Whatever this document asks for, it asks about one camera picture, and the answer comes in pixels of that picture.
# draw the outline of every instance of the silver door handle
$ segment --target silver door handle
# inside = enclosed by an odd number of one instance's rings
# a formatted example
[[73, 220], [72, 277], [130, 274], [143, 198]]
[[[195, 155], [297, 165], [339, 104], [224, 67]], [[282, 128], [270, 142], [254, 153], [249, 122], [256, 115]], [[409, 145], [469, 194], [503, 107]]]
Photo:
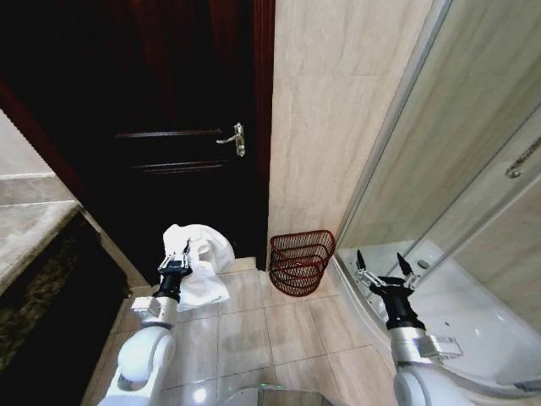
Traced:
[[235, 130], [235, 135], [229, 137], [226, 140], [216, 140], [217, 144], [227, 144], [228, 142], [235, 141], [235, 146], [237, 147], [237, 155], [242, 157], [246, 154], [246, 147], [244, 145], [244, 128], [240, 123], [233, 125]]

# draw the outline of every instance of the red wire basket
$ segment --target red wire basket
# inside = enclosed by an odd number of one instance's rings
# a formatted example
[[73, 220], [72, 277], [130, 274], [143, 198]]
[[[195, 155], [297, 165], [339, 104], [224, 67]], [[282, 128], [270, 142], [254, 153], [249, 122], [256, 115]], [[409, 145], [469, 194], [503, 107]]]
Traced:
[[276, 235], [270, 239], [269, 277], [289, 296], [306, 296], [320, 285], [323, 272], [335, 252], [330, 231]]

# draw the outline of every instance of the white towel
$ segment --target white towel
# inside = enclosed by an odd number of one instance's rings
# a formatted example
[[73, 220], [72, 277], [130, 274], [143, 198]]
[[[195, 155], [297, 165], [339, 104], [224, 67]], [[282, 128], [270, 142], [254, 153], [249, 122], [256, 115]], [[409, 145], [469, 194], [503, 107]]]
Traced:
[[235, 259], [229, 241], [214, 228], [201, 224], [180, 227], [173, 224], [163, 234], [166, 256], [184, 251], [189, 241], [189, 260], [193, 273], [180, 285], [177, 311], [195, 309], [229, 299], [226, 285], [216, 276]]

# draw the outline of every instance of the marble countertop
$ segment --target marble countertop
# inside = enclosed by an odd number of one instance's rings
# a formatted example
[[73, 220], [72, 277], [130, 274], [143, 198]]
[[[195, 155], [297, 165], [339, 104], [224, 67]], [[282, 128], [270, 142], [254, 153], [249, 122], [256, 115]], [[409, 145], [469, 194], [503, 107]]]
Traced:
[[0, 294], [79, 210], [74, 200], [0, 206]]

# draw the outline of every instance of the shower door handle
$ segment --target shower door handle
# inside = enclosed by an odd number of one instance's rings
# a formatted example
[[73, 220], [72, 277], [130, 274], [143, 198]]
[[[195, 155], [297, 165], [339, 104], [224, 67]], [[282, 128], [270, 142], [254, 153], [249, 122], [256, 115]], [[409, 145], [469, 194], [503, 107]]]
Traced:
[[541, 146], [541, 137], [537, 138], [505, 171], [507, 178], [518, 178], [522, 175], [522, 164]]

